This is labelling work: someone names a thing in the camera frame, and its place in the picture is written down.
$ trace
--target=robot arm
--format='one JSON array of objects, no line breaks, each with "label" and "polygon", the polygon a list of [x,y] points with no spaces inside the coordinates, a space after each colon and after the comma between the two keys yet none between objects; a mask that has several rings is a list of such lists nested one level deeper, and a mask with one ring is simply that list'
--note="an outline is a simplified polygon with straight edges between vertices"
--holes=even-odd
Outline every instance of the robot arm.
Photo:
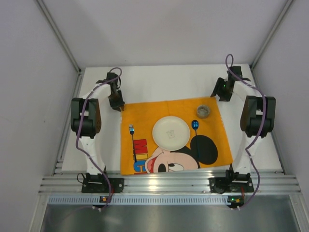
[{"label": "robot arm", "polygon": [[[242,77],[240,66],[232,66],[230,69],[242,80],[254,86],[249,79]],[[276,100],[273,97],[266,97],[267,105],[266,109],[263,109],[261,94],[257,90],[234,78],[229,72],[227,79],[224,80],[219,78],[217,80],[211,96],[218,95],[220,97],[219,101],[229,102],[233,93],[238,95],[244,102],[244,108],[240,119],[240,128],[243,131],[242,140],[232,166],[236,172],[247,174],[251,172],[251,162],[245,148],[254,140],[261,125],[262,115],[257,111],[266,111],[266,120],[261,135],[249,150],[251,156],[255,155],[258,144],[261,143],[266,134],[273,129]]]},{"label": "robot arm", "polygon": [[[120,76],[110,71],[107,73],[107,78],[103,81],[97,81],[90,92],[81,98],[73,98],[71,101],[71,129],[79,136],[82,148],[78,147],[78,149],[85,153],[87,162],[87,173],[82,188],[84,193],[105,192],[107,190],[108,181],[106,180],[105,164],[100,153],[96,151],[96,134],[101,130],[99,103],[108,97],[111,108],[122,111],[125,102],[122,98],[120,83]],[[109,178],[109,181],[114,181],[123,186],[123,178]]]},{"label": "robot arm", "polygon": [[[89,95],[89,93],[83,95],[81,98],[84,100],[86,99],[86,97]],[[98,99],[98,103],[101,102],[103,99],[109,97],[111,95],[111,88],[109,85],[102,85],[102,86],[98,86],[98,88],[96,89],[96,91],[92,94],[92,99]],[[101,127],[101,118],[100,118],[100,112],[99,112],[99,106],[96,110],[96,114],[99,115],[99,118],[97,120],[96,125]],[[97,141],[98,136],[94,136],[93,138],[88,137],[88,136],[82,136],[79,141],[82,144],[83,149],[90,154],[92,160],[94,161],[94,163],[96,163],[98,165],[98,167],[101,170],[105,169],[105,164],[101,158],[101,155],[98,155],[97,151],[96,151],[96,141]],[[87,161],[87,173],[91,174],[91,175],[97,175],[100,174],[101,172],[93,165],[93,163],[90,161],[88,156],[86,157],[86,161]]]}]

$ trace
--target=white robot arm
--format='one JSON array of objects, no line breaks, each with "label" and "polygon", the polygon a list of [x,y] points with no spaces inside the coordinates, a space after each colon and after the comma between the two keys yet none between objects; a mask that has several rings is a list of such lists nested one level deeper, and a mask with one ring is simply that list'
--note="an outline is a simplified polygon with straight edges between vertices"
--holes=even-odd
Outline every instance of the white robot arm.
[{"label": "white robot arm", "polygon": [[[218,95],[220,97],[219,101],[229,102],[232,94],[235,93],[244,102],[240,119],[240,128],[243,131],[242,140],[232,166],[235,172],[247,174],[251,172],[250,159],[255,155],[259,143],[273,129],[276,100],[273,97],[265,97],[266,107],[264,109],[261,93],[255,89],[254,83],[251,83],[248,78],[242,77],[241,67],[232,66],[229,69],[227,79],[218,78],[211,97]],[[258,135],[262,124],[262,112],[265,114],[263,128],[254,145],[248,149],[251,155],[249,156],[246,148],[254,141],[256,135]]]},{"label": "white robot arm", "polygon": [[[261,94],[254,90],[253,88],[245,85],[240,81],[236,81],[234,84],[233,92],[240,97],[240,99],[245,103],[247,96],[256,96],[261,97]],[[251,172],[251,162],[250,157],[248,156],[245,148],[253,141],[254,136],[248,137],[246,132],[242,132],[242,139],[239,146],[238,153],[233,162],[233,169],[235,172],[239,173],[250,173]],[[255,151],[258,148],[258,145],[261,143],[263,138],[259,137],[254,145],[250,148],[250,154],[252,157],[255,156]]]},{"label": "white robot arm", "polygon": [[[82,99],[86,99],[86,97],[90,94],[87,93],[85,95],[83,95],[81,98]],[[98,99],[99,102],[101,102],[101,100],[109,97],[111,95],[111,88],[109,85],[102,85],[102,86],[98,86],[98,88],[96,89],[96,91],[94,91],[94,93],[92,94],[91,98],[94,99]],[[101,170],[105,169],[105,164],[101,158],[101,155],[98,155],[97,151],[96,151],[96,141],[97,141],[97,136],[95,135],[94,138],[90,138],[87,136],[82,136],[79,141],[81,142],[84,151],[86,151],[88,154],[90,154],[92,160],[94,161],[95,164],[98,165],[98,167]],[[86,161],[87,161],[87,173],[91,174],[91,175],[97,175],[100,174],[101,172],[94,166],[94,164],[90,161],[90,158],[88,156],[86,157]]]}]

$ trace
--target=black clamp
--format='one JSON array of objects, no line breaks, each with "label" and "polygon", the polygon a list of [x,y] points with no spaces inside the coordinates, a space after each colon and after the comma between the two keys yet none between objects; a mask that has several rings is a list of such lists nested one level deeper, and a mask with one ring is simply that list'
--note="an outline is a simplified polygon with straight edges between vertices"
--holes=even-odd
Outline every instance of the black clamp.
[{"label": "black clamp", "polygon": [[[81,121],[85,99],[73,98],[71,101],[71,129],[77,135]],[[94,138],[101,130],[101,114],[98,99],[89,99],[86,105],[88,115],[84,116],[80,137],[87,136]]]},{"label": "black clamp", "polygon": [[232,165],[225,171],[225,177],[209,178],[212,193],[241,193],[254,192],[250,173],[240,174],[233,171]]},{"label": "black clamp", "polygon": [[[108,193],[109,186],[107,180],[102,174],[91,175],[86,173],[86,177],[82,175],[83,187],[82,193]],[[123,178],[108,178],[112,187],[112,193],[120,193],[124,189]]]},{"label": "black clamp", "polygon": [[[236,74],[240,79],[245,80],[245,81],[250,81],[250,79],[242,77],[240,66],[232,66],[230,67],[230,70],[234,74]],[[227,71],[227,73],[228,73],[227,80],[219,77],[214,87],[214,90],[211,94],[211,97],[218,95],[220,97],[219,99],[220,102],[225,102],[225,101],[229,102],[231,100],[231,97],[233,95],[235,81],[239,81],[229,71]]]},{"label": "black clamp", "polygon": [[[98,83],[104,83],[107,81],[110,81],[112,79],[115,79],[118,75],[113,73],[113,72],[108,72],[106,75],[106,79],[101,81],[97,81]],[[117,110],[117,111],[123,111],[125,108],[125,102],[122,98],[122,93],[120,90],[120,86],[121,86],[121,79],[118,78],[115,81],[109,82],[108,83],[111,86],[111,94],[108,97],[109,101],[110,101],[110,106],[112,109]]]},{"label": "black clamp", "polygon": [[263,138],[268,132],[271,132],[275,123],[276,99],[266,97],[266,109],[263,109],[262,97],[247,96],[240,118],[240,128],[246,132],[247,136],[256,136],[262,122],[262,115],[257,111],[266,111],[265,122],[263,124],[260,136]]}]

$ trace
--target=paper plate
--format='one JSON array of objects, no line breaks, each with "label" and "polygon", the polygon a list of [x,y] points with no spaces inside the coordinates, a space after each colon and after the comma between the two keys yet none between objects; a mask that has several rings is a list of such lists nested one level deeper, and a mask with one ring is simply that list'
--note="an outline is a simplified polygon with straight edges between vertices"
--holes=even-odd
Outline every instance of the paper plate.
[{"label": "paper plate", "polygon": [[176,151],[188,143],[190,128],[179,117],[163,117],[154,125],[153,138],[154,142],[163,150]]}]

